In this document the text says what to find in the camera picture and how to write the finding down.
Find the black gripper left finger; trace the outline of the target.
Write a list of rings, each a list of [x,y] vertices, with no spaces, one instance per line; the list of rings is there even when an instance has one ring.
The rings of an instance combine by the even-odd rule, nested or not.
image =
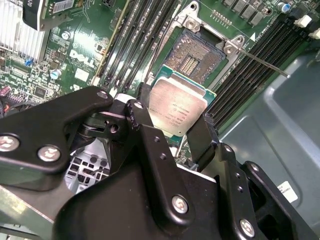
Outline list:
[[[72,92],[0,121],[0,182],[32,191],[48,191],[63,180],[76,134],[85,119],[102,113],[116,133],[99,133],[123,144],[114,157],[114,173],[130,164],[175,164],[163,132],[154,127],[147,108],[137,100],[110,113],[113,99],[95,86]]]

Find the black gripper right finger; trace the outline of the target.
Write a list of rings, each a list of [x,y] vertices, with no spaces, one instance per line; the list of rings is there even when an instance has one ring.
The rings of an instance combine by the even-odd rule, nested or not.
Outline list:
[[[227,240],[297,240],[299,216],[267,174],[251,161],[240,164],[203,114],[187,132],[192,159],[212,164],[218,188],[219,232]]]

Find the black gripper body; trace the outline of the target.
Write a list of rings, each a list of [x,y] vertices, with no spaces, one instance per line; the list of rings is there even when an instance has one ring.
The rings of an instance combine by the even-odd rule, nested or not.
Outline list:
[[[132,163],[72,197],[59,211],[55,240],[227,240],[231,219],[222,180],[174,163]]]

